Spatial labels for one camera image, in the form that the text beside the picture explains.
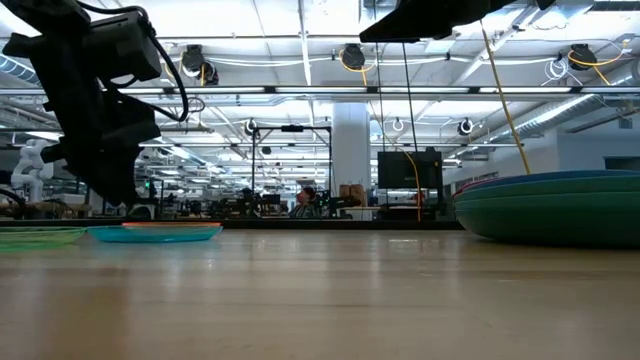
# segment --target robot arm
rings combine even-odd
[[[33,38],[12,34],[3,50],[29,58],[49,100],[45,109],[55,113],[64,131],[59,144],[43,149],[42,160],[64,158],[68,170],[109,203],[135,203],[138,144],[160,136],[154,111],[176,121],[188,115],[184,85],[155,39],[146,11],[135,6],[99,9],[74,0],[0,2],[42,33]],[[116,16],[92,23],[83,8]],[[180,117],[118,91],[136,80],[160,76],[158,52],[180,88]],[[127,75],[133,76],[128,84],[112,82]]]
[[[42,160],[42,150],[49,144],[45,140],[29,140],[27,146],[20,149],[20,162],[11,175],[11,187],[19,189],[29,185],[29,202],[42,200],[43,181],[53,177],[53,163],[45,164]],[[29,174],[25,170],[32,168]]]

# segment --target wooden table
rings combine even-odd
[[[640,253],[230,231],[0,253],[0,359],[636,360]]]

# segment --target black monitor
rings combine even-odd
[[[427,151],[407,153],[416,165],[422,189],[442,188],[442,153]],[[403,152],[378,153],[379,189],[414,189],[416,171]]]
[[[280,205],[280,195],[271,195],[271,194],[262,195],[262,199],[264,200],[265,204]]]

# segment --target green bowl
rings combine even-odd
[[[456,215],[465,229],[499,241],[640,247],[640,191],[456,201]]]
[[[83,227],[0,228],[0,252],[60,247],[75,242],[85,231]]]

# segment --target green plate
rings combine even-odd
[[[640,191],[456,201],[469,231],[507,242],[640,247]]]
[[[545,180],[469,189],[456,197],[456,204],[468,200],[511,196],[633,191],[640,191],[640,175]]]
[[[0,228],[0,252],[60,247],[75,242],[85,231],[83,227]]]

